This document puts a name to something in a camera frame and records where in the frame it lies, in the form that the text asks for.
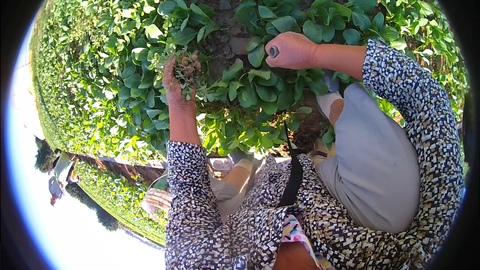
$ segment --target field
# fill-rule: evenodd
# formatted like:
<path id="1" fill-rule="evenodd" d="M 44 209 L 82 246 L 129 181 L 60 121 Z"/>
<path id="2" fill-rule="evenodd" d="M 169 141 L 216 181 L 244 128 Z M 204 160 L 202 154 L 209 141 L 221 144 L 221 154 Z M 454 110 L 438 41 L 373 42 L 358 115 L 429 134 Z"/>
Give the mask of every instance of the field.
<path id="1" fill-rule="evenodd" d="M 286 31 L 319 44 L 381 39 L 430 69 L 461 119 L 466 69 L 435 0 L 45 0 L 31 41 L 45 137 L 53 148 L 71 153 L 136 163 L 164 159 L 169 115 L 163 66 L 171 54 L 197 53 L 202 62 L 197 119 L 209 152 L 273 149 L 283 155 L 284 123 L 304 152 L 317 137 L 331 145 L 333 129 L 315 104 L 315 95 L 327 92 L 323 71 L 271 69 L 265 63 L 265 44 Z M 245 55 L 235 54 L 238 38 L 247 38 Z M 337 75 L 343 90 L 355 82 Z M 190 82 L 182 85 L 188 97 Z M 403 125 L 394 106 L 371 95 Z M 91 174 L 82 188 L 119 220 L 163 244 L 158 234 L 164 228 L 138 212 L 136 200 L 145 190 L 132 191 L 137 199 L 128 202 L 135 212 L 123 209 L 117 193 L 103 201 L 99 194 L 112 188 L 104 185 L 114 175 L 109 173 L 101 173 L 102 181 Z"/>

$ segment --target tree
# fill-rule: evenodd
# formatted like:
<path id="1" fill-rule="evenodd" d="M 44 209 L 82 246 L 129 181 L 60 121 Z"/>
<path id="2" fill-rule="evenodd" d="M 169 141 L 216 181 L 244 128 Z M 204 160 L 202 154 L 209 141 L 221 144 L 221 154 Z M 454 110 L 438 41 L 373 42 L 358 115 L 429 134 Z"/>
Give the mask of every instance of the tree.
<path id="1" fill-rule="evenodd" d="M 73 198 L 78 199 L 81 203 L 86 205 L 89 209 L 96 211 L 98 222 L 103 225 L 108 231 L 114 232 L 119 229 L 119 221 L 104 210 L 97 202 L 95 202 L 85 191 L 79 187 L 77 183 L 69 183 L 65 190 Z"/>
<path id="2" fill-rule="evenodd" d="M 54 152 L 45 140 L 35 137 L 35 144 L 38 148 L 35 168 L 42 173 L 47 173 L 52 169 L 53 161 L 58 157 L 58 153 Z"/>

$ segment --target black strap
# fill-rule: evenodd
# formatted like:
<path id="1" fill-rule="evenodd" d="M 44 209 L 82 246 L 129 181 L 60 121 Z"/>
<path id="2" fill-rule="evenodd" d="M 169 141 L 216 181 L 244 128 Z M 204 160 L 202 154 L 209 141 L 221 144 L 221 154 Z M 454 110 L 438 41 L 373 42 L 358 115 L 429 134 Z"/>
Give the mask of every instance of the black strap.
<path id="1" fill-rule="evenodd" d="M 285 190 L 283 191 L 283 195 L 280 198 L 280 202 L 277 205 L 278 208 L 295 204 L 295 201 L 297 200 L 297 193 L 300 189 L 300 185 L 302 184 L 302 178 L 303 178 L 303 168 L 297 158 L 297 153 L 292 149 L 292 145 L 289 139 L 289 130 L 287 129 L 287 123 L 285 123 L 285 121 L 283 123 L 285 125 L 285 134 L 286 134 L 286 142 L 288 144 L 288 151 L 290 152 L 290 156 L 292 157 L 292 160 L 290 162 L 291 164 L 290 177 L 288 178 L 288 183 L 286 184 Z"/>

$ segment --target woman's right hand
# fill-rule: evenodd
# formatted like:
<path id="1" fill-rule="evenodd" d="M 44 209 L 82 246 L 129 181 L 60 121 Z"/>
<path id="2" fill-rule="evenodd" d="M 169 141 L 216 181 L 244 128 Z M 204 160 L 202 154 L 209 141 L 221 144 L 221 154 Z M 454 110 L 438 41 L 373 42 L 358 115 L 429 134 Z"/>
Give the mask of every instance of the woman's right hand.
<path id="1" fill-rule="evenodd" d="M 278 48 L 279 54 L 272 58 L 270 48 Z M 319 45 L 310 41 L 303 34 L 287 31 L 277 35 L 267 43 L 265 51 L 269 55 L 266 59 L 268 66 L 286 69 L 316 68 Z"/>

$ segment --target tool handle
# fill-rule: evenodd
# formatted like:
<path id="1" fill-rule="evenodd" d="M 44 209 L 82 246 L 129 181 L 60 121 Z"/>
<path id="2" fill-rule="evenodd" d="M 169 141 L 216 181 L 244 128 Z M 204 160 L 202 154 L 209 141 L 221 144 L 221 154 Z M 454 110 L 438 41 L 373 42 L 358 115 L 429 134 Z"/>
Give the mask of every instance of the tool handle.
<path id="1" fill-rule="evenodd" d="M 270 47 L 270 56 L 276 58 L 279 55 L 280 51 L 276 46 Z"/>

